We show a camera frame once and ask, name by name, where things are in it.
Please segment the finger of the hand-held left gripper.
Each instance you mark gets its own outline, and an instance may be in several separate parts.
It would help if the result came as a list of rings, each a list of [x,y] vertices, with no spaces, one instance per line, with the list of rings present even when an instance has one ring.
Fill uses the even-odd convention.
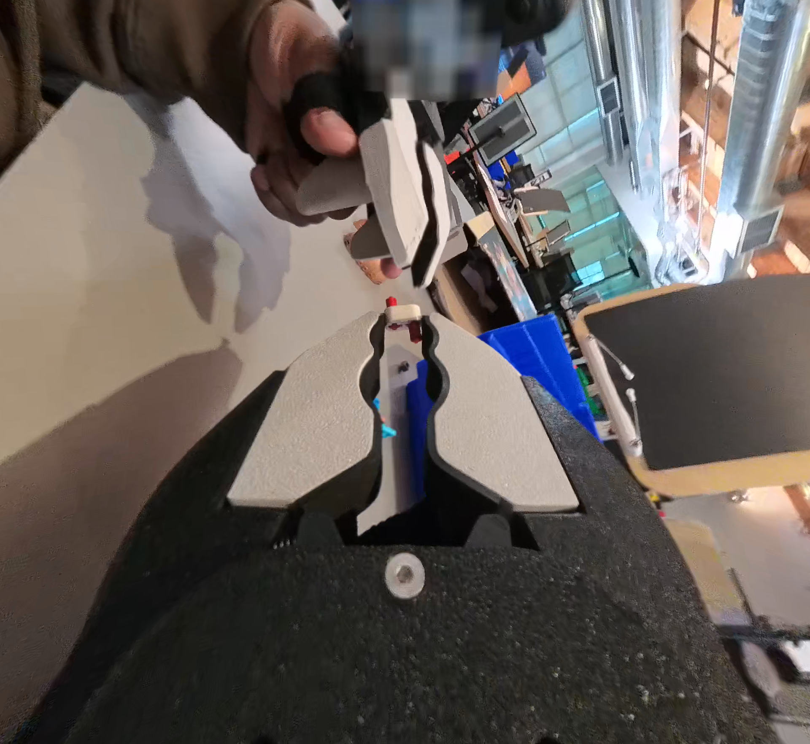
[[[426,233],[429,212],[417,158],[420,140],[409,102],[389,103],[389,115],[359,135],[359,155],[372,201],[351,254],[358,261],[390,258],[396,266],[407,268]]]
[[[416,157],[421,172],[428,223],[410,264],[410,275],[415,288],[425,288],[435,277],[450,236],[451,206],[443,159],[425,141],[417,142]]]

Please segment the blue plastic bin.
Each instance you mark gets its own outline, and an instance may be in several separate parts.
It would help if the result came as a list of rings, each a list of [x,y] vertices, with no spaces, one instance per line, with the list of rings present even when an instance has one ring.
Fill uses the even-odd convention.
[[[508,361],[522,376],[535,379],[595,438],[599,433],[582,382],[573,365],[557,318],[535,317],[480,334],[480,340]],[[433,399],[427,392],[428,365],[416,364],[416,378],[406,387],[410,478],[416,496],[424,496],[424,452]]]

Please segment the toy axle with orange ends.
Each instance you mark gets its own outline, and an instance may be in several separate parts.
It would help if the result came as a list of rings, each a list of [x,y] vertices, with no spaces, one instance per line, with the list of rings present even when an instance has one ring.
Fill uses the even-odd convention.
[[[394,296],[390,296],[386,298],[384,316],[387,330],[407,331],[411,343],[421,343],[423,316],[420,306],[416,304],[400,304]]]

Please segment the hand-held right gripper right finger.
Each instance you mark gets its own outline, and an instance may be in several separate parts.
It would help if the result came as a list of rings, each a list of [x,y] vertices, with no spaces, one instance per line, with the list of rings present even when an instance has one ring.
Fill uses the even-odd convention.
[[[428,448],[481,496],[527,514],[572,513],[580,502],[521,374],[443,315],[424,319],[433,407]]]

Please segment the person's left hand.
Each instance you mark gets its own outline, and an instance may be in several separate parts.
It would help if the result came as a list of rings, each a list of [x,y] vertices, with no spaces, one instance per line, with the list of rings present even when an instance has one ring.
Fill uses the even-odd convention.
[[[270,5],[251,33],[245,130],[246,149],[254,160],[251,181],[265,208],[296,226],[321,223],[326,216],[305,216],[298,210],[300,184],[313,166],[292,143],[283,109],[299,80],[332,71],[338,58],[333,31],[298,0]]]

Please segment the silver ventilation duct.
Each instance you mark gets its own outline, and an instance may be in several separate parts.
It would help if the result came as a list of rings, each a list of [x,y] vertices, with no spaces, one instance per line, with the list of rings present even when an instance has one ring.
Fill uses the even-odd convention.
[[[743,20],[718,200],[742,226],[725,280],[774,238],[777,171],[808,72],[808,0],[745,0]]]
[[[658,221],[680,182],[682,0],[609,0],[635,178]]]

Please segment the black panel with wooden edge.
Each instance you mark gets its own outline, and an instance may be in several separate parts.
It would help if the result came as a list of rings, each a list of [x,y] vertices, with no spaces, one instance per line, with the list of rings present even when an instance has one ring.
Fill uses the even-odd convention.
[[[584,308],[572,331],[646,491],[808,483],[807,274],[641,291]]]

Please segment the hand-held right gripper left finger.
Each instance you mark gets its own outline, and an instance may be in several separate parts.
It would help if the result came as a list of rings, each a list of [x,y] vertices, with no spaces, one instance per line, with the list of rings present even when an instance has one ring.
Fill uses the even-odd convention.
[[[228,503],[329,516],[358,536],[381,485],[384,317],[369,312],[299,355],[284,372]]]

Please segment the person's left forearm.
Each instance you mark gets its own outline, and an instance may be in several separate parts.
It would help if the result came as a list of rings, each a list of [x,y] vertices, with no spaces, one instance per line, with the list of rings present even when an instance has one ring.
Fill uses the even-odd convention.
[[[36,0],[42,75],[60,70],[119,94],[190,98],[244,148],[251,31],[279,1]]]

